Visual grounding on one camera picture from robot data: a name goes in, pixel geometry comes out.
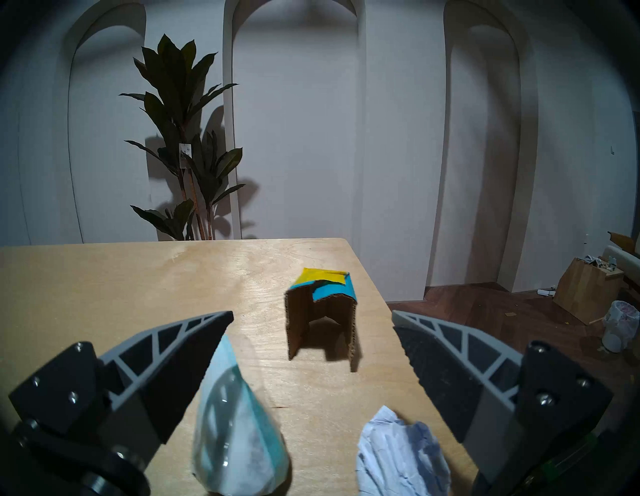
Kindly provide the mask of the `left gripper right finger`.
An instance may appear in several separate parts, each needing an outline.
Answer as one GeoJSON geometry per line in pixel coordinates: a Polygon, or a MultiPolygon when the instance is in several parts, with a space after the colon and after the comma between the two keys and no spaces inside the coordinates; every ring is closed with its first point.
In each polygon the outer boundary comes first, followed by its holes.
{"type": "Polygon", "coordinates": [[[597,444],[613,393],[547,342],[524,354],[475,328],[400,310],[418,382],[478,473],[472,495],[534,495],[597,444]]]}

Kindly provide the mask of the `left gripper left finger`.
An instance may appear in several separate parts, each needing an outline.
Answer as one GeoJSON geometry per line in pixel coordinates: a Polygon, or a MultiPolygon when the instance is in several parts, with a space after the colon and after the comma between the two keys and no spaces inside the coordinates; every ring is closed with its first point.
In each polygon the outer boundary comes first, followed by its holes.
{"type": "Polygon", "coordinates": [[[72,343],[9,393],[21,421],[103,451],[124,447],[148,465],[200,388],[232,311],[141,331],[97,356],[72,343]]]}

